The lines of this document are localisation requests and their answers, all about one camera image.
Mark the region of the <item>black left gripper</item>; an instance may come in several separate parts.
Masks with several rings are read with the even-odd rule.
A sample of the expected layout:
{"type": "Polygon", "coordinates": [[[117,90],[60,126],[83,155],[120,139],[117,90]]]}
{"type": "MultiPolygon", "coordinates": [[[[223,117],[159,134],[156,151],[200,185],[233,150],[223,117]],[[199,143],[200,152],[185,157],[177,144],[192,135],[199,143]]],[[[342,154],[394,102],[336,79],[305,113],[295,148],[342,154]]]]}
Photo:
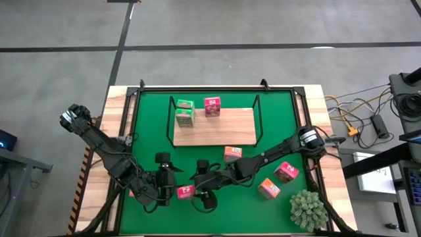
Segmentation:
{"type": "Polygon", "coordinates": [[[184,172],[182,169],[175,167],[170,161],[170,153],[159,152],[155,154],[155,162],[159,164],[156,173],[156,183],[159,189],[158,205],[169,206],[170,199],[180,187],[176,184],[175,172],[184,172]]]}

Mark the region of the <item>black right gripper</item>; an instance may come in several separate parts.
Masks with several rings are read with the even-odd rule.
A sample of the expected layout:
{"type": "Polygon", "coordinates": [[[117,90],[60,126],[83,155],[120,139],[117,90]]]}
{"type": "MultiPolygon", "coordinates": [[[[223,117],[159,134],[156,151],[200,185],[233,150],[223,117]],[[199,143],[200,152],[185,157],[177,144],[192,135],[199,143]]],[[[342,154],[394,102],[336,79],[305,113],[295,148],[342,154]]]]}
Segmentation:
{"type": "Polygon", "coordinates": [[[214,190],[229,185],[229,177],[230,169],[227,167],[221,169],[219,163],[210,164],[208,160],[198,160],[196,176],[190,178],[196,186],[195,200],[202,202],[205,210],[215,210],[218,201],[214,190]]]}

